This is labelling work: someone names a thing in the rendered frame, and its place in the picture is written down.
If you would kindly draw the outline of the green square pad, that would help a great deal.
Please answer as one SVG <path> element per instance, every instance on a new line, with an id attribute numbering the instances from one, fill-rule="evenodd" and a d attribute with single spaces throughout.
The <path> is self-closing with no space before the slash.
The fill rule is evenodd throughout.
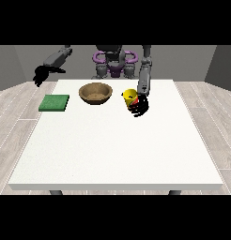
<path id="1" fill-rule="evenodd" d="M 66 110 L 69 95 L 46 95 L 41 101 L 40 112 L 63 112 Z"/>

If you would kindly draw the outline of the brown wooden bowl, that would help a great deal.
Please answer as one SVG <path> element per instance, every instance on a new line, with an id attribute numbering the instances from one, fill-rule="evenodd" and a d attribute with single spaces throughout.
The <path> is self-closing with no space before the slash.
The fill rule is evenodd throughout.
<path id="1" fill-rule="evenodd" d="M 110 85 L 102 82 L 91 82 L 79 89 L 80 98 L 90 105 L 101 105 L 112 95 L 113 89 Z"/>

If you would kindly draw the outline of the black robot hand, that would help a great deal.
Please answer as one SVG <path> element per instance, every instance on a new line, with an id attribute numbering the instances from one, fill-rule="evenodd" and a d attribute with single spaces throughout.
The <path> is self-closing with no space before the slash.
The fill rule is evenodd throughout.
<path id="1" fill-rule="evenodd" d="M 40 87 L 51 73 L 65 73 L 65 70 L 60 67 L 38 66 L 35 69 L 35 77 L 33 78 L 35 85 Z"/>
<path id="2" fill-rule="evenodd" d="M 146 95 L 139 95 L 138 102 L 130 105 L 129 111 L 133 114 L 134 117 L 142 116 L 148 111 L 149 105 Z"/>

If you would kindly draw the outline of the yellow cup with melon print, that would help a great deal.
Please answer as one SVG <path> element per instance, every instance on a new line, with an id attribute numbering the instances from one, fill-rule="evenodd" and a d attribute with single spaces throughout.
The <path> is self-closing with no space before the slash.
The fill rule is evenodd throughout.
<path id="1" fill-rule="evenodd" d="M 138 103 L 138 94 L 135 89 L 127 89 L 122 93 L 122 97 L 125 100 L 128 109 L 131 109 Z"/>

